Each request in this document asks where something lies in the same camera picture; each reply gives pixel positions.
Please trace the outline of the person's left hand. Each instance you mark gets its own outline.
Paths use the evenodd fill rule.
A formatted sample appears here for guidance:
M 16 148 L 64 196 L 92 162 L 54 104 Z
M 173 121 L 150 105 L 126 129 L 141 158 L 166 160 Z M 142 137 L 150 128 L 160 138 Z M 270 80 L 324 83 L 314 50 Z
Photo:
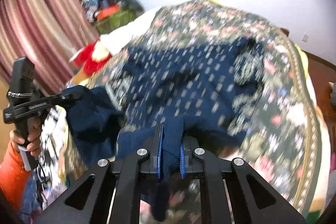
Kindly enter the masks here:
M 28 145 L 27 151 L 30 152 L 31 156 L 39 156 L 41 153 L 41 121 L 39 118 L 29 118 L 27 120 L 27 129 L 28 129 Z M 10 141 L 15 149 L 15 151 L 19 152 L 19 145 L 23 145 L 25 143 L 24 137 L 22 137 L 21 133 L 17 130 L 12 130 L 10 132 Z

